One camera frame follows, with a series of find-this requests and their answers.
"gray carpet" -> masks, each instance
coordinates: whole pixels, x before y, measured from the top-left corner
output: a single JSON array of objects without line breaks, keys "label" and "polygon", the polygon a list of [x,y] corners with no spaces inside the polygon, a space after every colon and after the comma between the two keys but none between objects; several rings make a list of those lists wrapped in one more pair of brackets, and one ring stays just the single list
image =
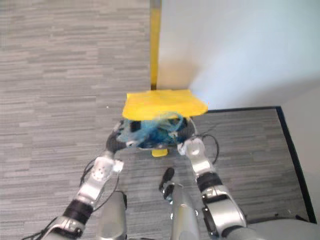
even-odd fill
[{"label": "gray carpet", "polygon": [[[7,0],[0,11],[0,235],[13,240],[62,214],[121,118],[126,92],[149,88],[149,1]],[[215,126],[220,177],[249,220],[307,218],[275,110],[195,122],[200,132]],[[216,148],[205,143],[213,158]],[[170,238],[170,206],[157,190],[167,167],[202,207],[190,163],[175,150],[157,159],[135,149],[117,157],[125,161],[118,189],[128,196],[129,237]],[[82,239],[95,238],[99,214]],[[199,224],[209,239],[201,214]]]}]

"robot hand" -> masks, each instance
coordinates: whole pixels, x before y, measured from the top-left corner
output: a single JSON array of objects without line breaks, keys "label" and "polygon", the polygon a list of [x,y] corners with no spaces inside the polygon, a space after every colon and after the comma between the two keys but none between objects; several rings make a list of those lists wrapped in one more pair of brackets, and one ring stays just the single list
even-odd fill
[{"label": "robot hand", "polygon": [[124,163],[114,159],[117,151],[127,147],[125,143],[117,141],[121,125],[122,122],[119,122],[114,127],[106,141],[105,151],[95,159],[89,178],[80,186],[63,215],[57,217],[37,239],[65,240],[81,237],[89,217],[95,211],[106,182],[123,169]]}]

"black baseboard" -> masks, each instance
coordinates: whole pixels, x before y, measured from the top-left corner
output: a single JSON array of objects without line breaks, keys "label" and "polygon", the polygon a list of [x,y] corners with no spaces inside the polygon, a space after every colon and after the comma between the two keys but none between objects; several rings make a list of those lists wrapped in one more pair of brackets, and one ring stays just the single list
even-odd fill
[{"label": "black baseboard", "polygon": [[276,109],[276,108],[277,106],[241,107],[241,108],[209,110],[206,113],[213,114],[213,113],[226,113],[226,112],[238,112],[238,111],[266,110],[266,109]]},{"label": "black baseboard", "polygon": [[219,110],[209,110],[207,113],[225,113],[225,112],[237,112],[237,111],[252,111],[252,110],[267,110],[267,109],[275,109],[282,127],[282,131],[286,140],[286,144],[288,146],[290,156],[292,159],[292,163],[294,166],[295,174],[298,178],[300,189],[302,192],[306,212],[308,214],[310,223],[317,223],[314,208],[312,207],[309,191],[307,188],[306,180],[300,165],[300,161],[296,152],[296,148],[294,142],[289,133],[289,129],[286,123],[284,112],[280,106],[263,106],[263,107],[243,107],[243,108],[231,108],[231,109],[219,109]]},{"label": "black baseboard", "polygon": [[300,184],[300,189],[302,192],[306,212],[309,217],[309,222],[316,224],[317,223],[316,215],[314,212],[314,208],[312,207],[311,198],[310,198],[309,191],[307,188],[304,173],[302,171],[300,161],[299,161],[299,158],[298,158],[298,155],[296,152],[296,148],[295,148],[294,142],[292,141],[292,138],[289,133],[289,129],[288,129],[288,126],[286,123],[284,112],[282,111],[282,108],[280,106],[277,106],[275,109],[276,109],[276,112],[278,113],[278,117],[279,117],[279,120],[281,123],[283,134],[284,134],[284,137],[286,140],[286,144],[288,145],[288,148],[289,148],[291,159],[292,159],[292,162],[294,165],[295,174],[298,177],[298,181]]}]

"yellow tape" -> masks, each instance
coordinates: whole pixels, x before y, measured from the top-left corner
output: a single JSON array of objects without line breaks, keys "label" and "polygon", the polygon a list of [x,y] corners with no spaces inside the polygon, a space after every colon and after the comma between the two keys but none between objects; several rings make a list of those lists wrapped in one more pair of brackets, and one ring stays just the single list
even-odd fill
[{"label": "yellow tape", "polygon": [[157,89],[158,55],[161,27],[161,1],[150,1],[150,83],[151,90]]}]

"wire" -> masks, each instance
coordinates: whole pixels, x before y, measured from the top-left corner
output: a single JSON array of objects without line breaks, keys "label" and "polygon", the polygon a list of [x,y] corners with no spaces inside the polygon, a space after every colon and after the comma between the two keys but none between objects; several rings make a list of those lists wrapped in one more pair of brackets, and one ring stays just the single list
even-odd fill
[{"label": "wire", "polygon": [[216,139],[215,136],[213,136],[213,135],[211,135],[211,134],[208,134],[208,133],[204,133],[204,134],[202,135],[202,141],[203,141],[206,137],[211,137],[211,138],[213,138],[214,143],[215,143],[215,145],[216,145],[216,154],[215,154],[215,157],[214,157],[214,159],[213,159],[213,161],[212,161],[212,164],[214,165],[214,164],[217,162],[218,157],[219,157],[219,154],[220,154],[219,142],[218,142],[218,140]]},{"label": "wire", "polygon": [[36,232],[32,235],[26,236],[24,238],[22,238],[21,240],[26,240],[26,239],[30,239],[30,240],[34,240],[36,236],[38,236],[35,240],[40,240],[45,234],[46,232],[49,230],[49,226],[57,219],[57,217],[55,217],[54,219],[52,219],[49,224],[47,226],[45,226],[45,228],[43,228],[41,231]]},{"label": "wire", "polygon": [[119,175],[118,175],[118,177],[117,177],[117,179],[116,179],[116,183],[115,183],[115,185],[114,185],[114,188],[113,188],[111,194],[106,198],[106,200],[104,200],[103,203],[101,203],[100,206],[98,206],[95,210],[93,210],[93,213],[96,212],[96,211],[98,211],[104,204],[106,204],[106,203],[108,202],[108,200],[111,198],[112,194],[115,193],[115,191],[116,191],[116,189],[117,189],[117,187],[118,187],[118,184],[119,184],[119,178],[120,178],[120,177],[119,177]]},{"label": "wire", "polygon": [[84,184],[85,182],[85,177],[86,175],[91,171],[91,169],[94,167],[93,165],[89,167],[90,164],[92,164],[96,159],[92,159],[90,162],[88,162],[88,164],[85,166],[84,170],[83,170],[83,173],[82,173],[82,176],[80,178],[80,184],[79,184],[79,187],[82,186],[82,184]]}]

